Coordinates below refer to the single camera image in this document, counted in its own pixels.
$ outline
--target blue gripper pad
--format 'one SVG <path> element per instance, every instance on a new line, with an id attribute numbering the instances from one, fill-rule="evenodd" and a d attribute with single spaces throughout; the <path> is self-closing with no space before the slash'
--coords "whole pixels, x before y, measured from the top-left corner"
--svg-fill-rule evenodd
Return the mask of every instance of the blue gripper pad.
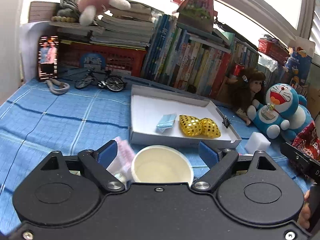
<path id="1" fill-rule="evenodd" d="M 100 152 L 98 154 L 97 162 L 106 169 L 117 156 L 118 144 L 116 141 L 110 140 L 97 151 Z"/>
<path id="2" fill-rule="evenodd" d="M 219 162 L 219 155 L 203 142 L 199 143 L 199 156 L 204 163 L 211 169 L 215 164 Z"/>

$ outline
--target open box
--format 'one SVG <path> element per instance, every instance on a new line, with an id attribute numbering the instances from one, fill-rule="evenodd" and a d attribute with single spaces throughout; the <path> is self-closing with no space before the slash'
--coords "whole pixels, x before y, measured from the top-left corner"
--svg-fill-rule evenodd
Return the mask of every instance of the open box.
<path id="1" fill-rule="evenodd" d="M 163 133 L 156 131 L 156 125 L 164 114 L 177 113 L 172 128 Z M 196 118 L 210 118 L 220 129 L 219 138 L 204 135 L 186 136 L 180 129 L 179 115 L 191 115 Z M 132 85 L 131 90 L 131 132 L 130 142 L 141 145 L 166 145 L 170 147 L 198 147 L 203 141 L 209 147 L 236 148 L 241 137 L 232 125 L 226 128 L 223 114 L 209 99 L 195 99 L 192 95 Z"/>

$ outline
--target red plastic basket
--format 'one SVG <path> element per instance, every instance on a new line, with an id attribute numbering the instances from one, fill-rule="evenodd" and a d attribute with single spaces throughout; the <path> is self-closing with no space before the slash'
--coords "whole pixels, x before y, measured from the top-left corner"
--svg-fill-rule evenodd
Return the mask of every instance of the red plastic basket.
<path id="1" fill-rule="evenodd" d="M 258 51 L 278 61 L 282 66 L 285 65 L 290 55 L 279 45 L 266 39 L 259 40 Z"/>
<path id="2" fill-rule="evenodd" d="M 146 51 L 78 42 L 72 42 L 71 44 L 60 43 L 58 62 L 74 67 L 82 67 L 81 57 L 86 53 L 97 53 L 103 56 L 105 69 L 114 69 L 120 73 L 139 77 Z"/>

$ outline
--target silver screw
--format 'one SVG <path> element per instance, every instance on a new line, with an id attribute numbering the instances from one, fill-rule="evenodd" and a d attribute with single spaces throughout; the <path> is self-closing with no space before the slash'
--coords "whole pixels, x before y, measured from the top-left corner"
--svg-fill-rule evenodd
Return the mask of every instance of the silver screw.
<path id="1" fill-rule="evenodd" d="M 205 181 L 198 181 L 195 184 L 193 184 L 193 186 L 197 189 L 197 190 L 206 190 L 210 187 L 210 184 L 208 182 Z"/>
<path id="2" fill-rule="evenodd" d="M 295 239 L 295 237 L 296 237 L 296 234 L 293 231 L 290 231 L 285 235 L 286 240 L 293 240 L 293 239 Z"/>
<path id="3" fill-rule="evenodd" d="M 122 183 L 119 181 L 108 182 L 107 187 L 109 189 L 120 189 L 122 187 Z"/>
<path id="4" fill-rule="evenodd" d="M 156 192 L 163 192 L 163 191 L 164 191 L 164 188 L 163 188 L 163 187 L 156 187 L 156 188 L 155 188 L 155 191 L 156 191 Z"/>
<path id="5" fill-rule="evenodd" d="M 25 232 L 23 232 L 22 237 L 25 240 L 32 240 L 33 239 L 33 234 L 31 232 L 29 232 L 29 231 L 25 231 Z"/>

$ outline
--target blue plush toy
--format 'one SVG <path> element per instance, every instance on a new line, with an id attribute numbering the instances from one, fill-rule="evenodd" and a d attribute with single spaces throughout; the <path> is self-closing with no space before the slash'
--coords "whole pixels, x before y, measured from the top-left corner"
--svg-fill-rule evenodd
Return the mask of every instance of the blue plush toy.
<path id="1" fill-rule="evenodd" d="M 308 124 L 313 122 L 309 111 L 305 108 L 307 100 L 287 84 L 275 84 L 266 93 L 266 103 L 273 105 L 283 118 L 289 120 L 288 130 L 281 132 L 282 137 L 289 142 Z"/>
<path id="2" fill-rule="evenodd" d="M 270 139 L 278 137 L 280 128 L 286 130 L 290 125 L 288 120 L 283 119 L 274 110 L 273 105 L 263 105 L 258 100 L 252 101 L 252 105 L 247 109 L 247 115 L 257 128 Z"/>

